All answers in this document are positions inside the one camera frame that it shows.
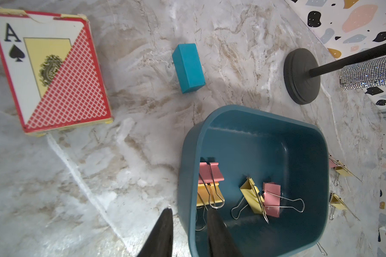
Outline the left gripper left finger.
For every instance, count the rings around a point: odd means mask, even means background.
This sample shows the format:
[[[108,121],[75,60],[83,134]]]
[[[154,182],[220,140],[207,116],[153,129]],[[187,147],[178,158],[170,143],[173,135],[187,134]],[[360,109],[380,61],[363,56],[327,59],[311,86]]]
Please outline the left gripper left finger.
[[[171,257],[173,251],[173,212],[165,208],[138,257]]]

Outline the microphone on black stand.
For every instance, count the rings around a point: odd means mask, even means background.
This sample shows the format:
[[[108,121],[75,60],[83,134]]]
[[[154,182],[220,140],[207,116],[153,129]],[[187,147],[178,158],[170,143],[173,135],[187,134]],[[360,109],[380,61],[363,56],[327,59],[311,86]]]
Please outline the microphone on black stand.
[[[295,103],[306,105],[317,98],[321,75],[383,56],[386,56],[386,43],[319,66],[315,56],[308,49],[298,48],[286,56],[283,71],[285,86]]]

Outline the yellow binder clip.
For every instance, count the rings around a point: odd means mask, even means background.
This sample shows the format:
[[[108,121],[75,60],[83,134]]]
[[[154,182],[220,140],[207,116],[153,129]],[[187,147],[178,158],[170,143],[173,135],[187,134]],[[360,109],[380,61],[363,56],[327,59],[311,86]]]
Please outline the yellow binder clip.
[[[203,231],[207,227],[207,212],[209,209],[221,209],[225,205],[225,198],[219,183],[199,184],[196,202],[195,231]]]
[[[353,211],[351,211],[349,209],[349,207],[344,203],[342,198],[333,192],[330,193],[329,207],[331,209],[330,215],[329,215],[329,220],[333,220],[335,218],[335,210],[338,209],[340,211],[350,212],[357,221],[360,221],[360,219],[357,217],[357,215]]]
[[[238,220],[242,211],[246,208],[250,208],[254,214],[261,215],[266,223],[269,224],[270,222],[264,205],[265,200],[253,179],[247,177],[246,181],[240,187],[240,191],[242,193],[242,198],[240,202],[231,209],[231,217],[234,220]]]
[[[337,160],[332,155],[329,154],[329,167],[333,169],[336,174],[336,178],[333,181],[334,186],[339,185],[339,177],[355,177],[360,182],[362,182],[362,179],[359,178],[357,175],[355,175],[345,164],[343,164],[340,160]]]

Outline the teal rectangular block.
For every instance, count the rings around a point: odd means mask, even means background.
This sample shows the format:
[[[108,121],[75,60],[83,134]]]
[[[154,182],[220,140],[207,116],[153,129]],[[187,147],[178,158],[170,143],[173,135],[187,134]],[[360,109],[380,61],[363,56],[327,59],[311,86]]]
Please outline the teal rectangular block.
[[[182,94],[199,90],[206,85],[197,46],[179,44],[172,54]]]

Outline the blue binder clip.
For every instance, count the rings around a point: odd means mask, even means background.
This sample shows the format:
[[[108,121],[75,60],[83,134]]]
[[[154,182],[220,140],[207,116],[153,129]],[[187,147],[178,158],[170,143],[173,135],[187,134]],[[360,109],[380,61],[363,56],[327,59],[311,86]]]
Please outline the blue binder clip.
[[[328,254],[327,254],[327,252],[325,251],[325,249],[321,246],[321,244],[320,244],[319,242],[317,242],[316,245],[317,245],[317,247],[318,247],[320,253],[321,253],[324,257],[327,257]]]

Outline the red patterned card box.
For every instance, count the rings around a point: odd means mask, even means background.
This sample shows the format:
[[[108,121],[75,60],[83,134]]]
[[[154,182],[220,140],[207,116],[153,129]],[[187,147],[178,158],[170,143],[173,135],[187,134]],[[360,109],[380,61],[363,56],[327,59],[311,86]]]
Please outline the red patterned card box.
[[[0,57],[27,135],[113,122],[85,15],[0,7]]]

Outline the pink binder clip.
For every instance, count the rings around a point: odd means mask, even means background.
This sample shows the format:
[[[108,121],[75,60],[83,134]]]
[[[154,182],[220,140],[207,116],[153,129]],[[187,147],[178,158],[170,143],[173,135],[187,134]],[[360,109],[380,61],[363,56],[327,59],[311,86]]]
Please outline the pink binder clip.
[[[219,169],[217,162],[201,162],[199,164],[198,185],[207,183],[220,183],[224,181],[224,177]]]
[[[264,207],[267,215],[279,218],[284,210],[292,209],[298,213],[305,210],[305,202],[301,199],[289,199],[282,194],[282,188],[275,183],[263,183]]]

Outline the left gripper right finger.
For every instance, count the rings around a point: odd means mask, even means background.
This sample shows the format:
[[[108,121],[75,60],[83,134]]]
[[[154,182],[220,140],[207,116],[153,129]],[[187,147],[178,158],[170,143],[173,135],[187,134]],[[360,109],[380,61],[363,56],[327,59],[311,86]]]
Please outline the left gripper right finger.
[[[232,235],[216,209],[210,209],[208,219],[208,242],[211,257],[242,257]]]

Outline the teal plastic storage box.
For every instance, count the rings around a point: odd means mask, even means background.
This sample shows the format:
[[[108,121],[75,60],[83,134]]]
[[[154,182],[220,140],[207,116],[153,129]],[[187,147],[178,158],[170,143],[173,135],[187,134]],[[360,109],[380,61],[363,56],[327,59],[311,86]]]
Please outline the teal plastic storage box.
[[[224,106],[186,135],[179,171],[178,211],[193,257],[210,254],[207,214],[196,204],[199,170],[217,163],[224,177],[219,215],[245,257],[288,257],[314,246],[328,215],[327,143],[314,125],[247,107]],[[240,187],[251,178],[267,197],[280,186],[278,217],[247,205]]]

